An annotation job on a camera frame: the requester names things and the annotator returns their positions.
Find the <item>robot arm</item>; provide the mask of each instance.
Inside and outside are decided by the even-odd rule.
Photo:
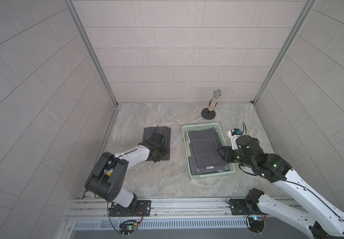
[[[169,152],[161,143],[164,136],[153,132],[150,138],[122,153],[103,153],[85,182],[85,188],[108,202],[121,205],[121,211],[131,215],[136,210],[137,196],[122,188],[128,168],[139,162],[160,161]]]
[[[307,184],[279,155],[264,153],[256,138],[248,135],[239,136],[235,132],[236,129],[228,133],[232,147],[225,146],[218,150],[222,159],[229,163],[238,163],[240,169],[242,166],[251,168],[253,175],[276,184],[300,203],[308,213],[275,201],[257,189],[252,189],[246,197],[246,201],[251,204],[250,207],[257,206],[261,212],[281,219],[310,238],[344,238],[344,212]]]

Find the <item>metal vent grille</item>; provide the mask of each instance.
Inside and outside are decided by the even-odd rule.
[[[124,219],[111,219],[118,227]],[[144,219],[139,229],[245,228],[242,217]],[[74,230],[113,230],[108,220],[77,220]]]
[[[149,219],[143,220],[139,228],[174,229],[174,228],[226,228],[246,227],[243,219],[212,218],[212,219]]]
[[[89,220],[89,221],[82,221],[82,222],[77,222],[75,223],[74,228],[87,228],[87,229],[92,229],[92,228],[99,228],[101,224],[101,220]]]

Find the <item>glittery microphone handle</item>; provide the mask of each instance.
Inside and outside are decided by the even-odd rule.
[[[216,98],[216,97],[213,97],[211,99],[211,103],[209,104],[209,107],[208,107],[209,111],[213,111],[214,110],[214,107],[216,106],[217,101],[218,101],[218,98]]]

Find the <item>stack of folded cloths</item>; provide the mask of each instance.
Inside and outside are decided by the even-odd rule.
[[[215,128],[186,133],[186,146],[191,175],[212,174],[230,171],[229,163],[217,153],[222,148]]]

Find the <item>tiled wall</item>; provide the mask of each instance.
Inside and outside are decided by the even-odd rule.
[[[112,109],[62,0],[0,0],[0,238],[51,237]]]
[[[278,154],[344,210],[344,1],[318,0],[257,110]]]
[[[304,3],[73,1],[119,102],[253,100]]]

